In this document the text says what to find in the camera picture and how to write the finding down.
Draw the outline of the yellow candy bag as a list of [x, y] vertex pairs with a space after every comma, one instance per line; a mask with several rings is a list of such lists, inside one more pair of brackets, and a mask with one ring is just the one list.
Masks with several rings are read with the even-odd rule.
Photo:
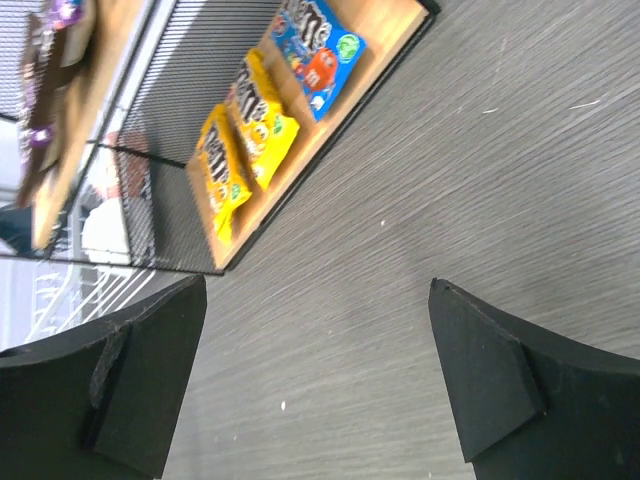
[[254, 180], [265, 191], [293, 145], [300, 124], [285, 113], [263, 60], [256, 47], [241, 60], [227, 97], [227, 108]]
[[196, 155], [204, 176], [217, 239], [230, 245], [236, 210], [252, 196], [224, 104], [217, 104], [201, 128]]

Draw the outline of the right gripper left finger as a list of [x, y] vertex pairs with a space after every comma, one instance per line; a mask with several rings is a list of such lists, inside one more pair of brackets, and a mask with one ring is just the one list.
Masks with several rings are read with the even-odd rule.
[[161, 478], [206, 309], [192, 275], [2, 351], [2, 478]]

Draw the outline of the purple candy bag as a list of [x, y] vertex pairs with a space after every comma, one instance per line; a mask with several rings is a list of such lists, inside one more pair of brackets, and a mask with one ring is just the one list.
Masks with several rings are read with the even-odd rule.
[[84, 57], [96, 18], [93, 0], [53, 1], [49, 19], [56, 34], [63, 34], [61, 66], [71, 67]]
[[19, 150], [21, 184], [16, 204], [28, 206], [45, 175], [57, 163], [60, 150], [56, 112], [61, 83], [61, 61], [67, 32], [49, 19], [27, 15], [24, 51], [19, 66]]

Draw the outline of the twisted blue candy bag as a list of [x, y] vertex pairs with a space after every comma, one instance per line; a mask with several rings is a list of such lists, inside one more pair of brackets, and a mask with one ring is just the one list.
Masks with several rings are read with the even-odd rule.
[[271, 27], [276, 44], [302, 87], [314, 119], [331, 109], [366, 49], [325, 1], [288, 0]]

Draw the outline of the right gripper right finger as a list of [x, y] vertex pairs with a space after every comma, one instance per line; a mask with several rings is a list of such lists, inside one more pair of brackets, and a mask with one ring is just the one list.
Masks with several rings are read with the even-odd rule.
[[478, 479], [636, 479], [639, 362], [432, 280], [429, 316]]

